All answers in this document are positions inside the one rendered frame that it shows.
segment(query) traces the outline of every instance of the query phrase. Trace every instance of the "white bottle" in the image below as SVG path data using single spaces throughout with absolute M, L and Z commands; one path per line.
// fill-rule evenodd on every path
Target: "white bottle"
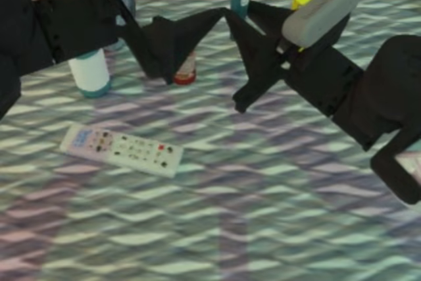
M 102 49 L 69 60 L 79 91 L 87 98 L 98 98 L 111 88 L 111 77 Z

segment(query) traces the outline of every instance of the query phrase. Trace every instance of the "white remote control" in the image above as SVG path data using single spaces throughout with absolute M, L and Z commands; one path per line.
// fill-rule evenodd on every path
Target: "white remote control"
M 175 176 L 184 152 L 180 146 L 78 123 L 69 128 L 60 150 L 71 156 L 165 177 Z

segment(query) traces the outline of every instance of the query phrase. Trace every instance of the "wavy pattern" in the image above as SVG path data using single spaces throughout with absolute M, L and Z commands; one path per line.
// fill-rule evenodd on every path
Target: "wavy pattern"
M 228 1 L 138 6 L 146 24 Z M 337 48 L 365 67 L 387 38 L 421 30 L 420 14 L 419 0 L 362 0 Z M 98 100 L 66 64 L 24 79 L 0 124 L 0 280 L 421 279 L 420 217 L 372 174 L 371 153 L 283 84 L 237 114 L 245 73 L 224 21 L 197 55 L 197 82 L 166 87 L 127 49 L 108 54 L 113 91 Z M 180 172 L 65 157 L 72 121 L 182 144 Z

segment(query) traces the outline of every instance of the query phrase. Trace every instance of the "remote control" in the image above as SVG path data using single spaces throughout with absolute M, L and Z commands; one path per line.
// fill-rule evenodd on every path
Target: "remote control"
M 157 176 L 173 177 L 184 149 L 156 140 L 75 123 L 68 129 L 60 151 Z
M 282 35 L 308 48 L 329 32 L 358 5 L 359 0 L 310 0 L 287 18 Z

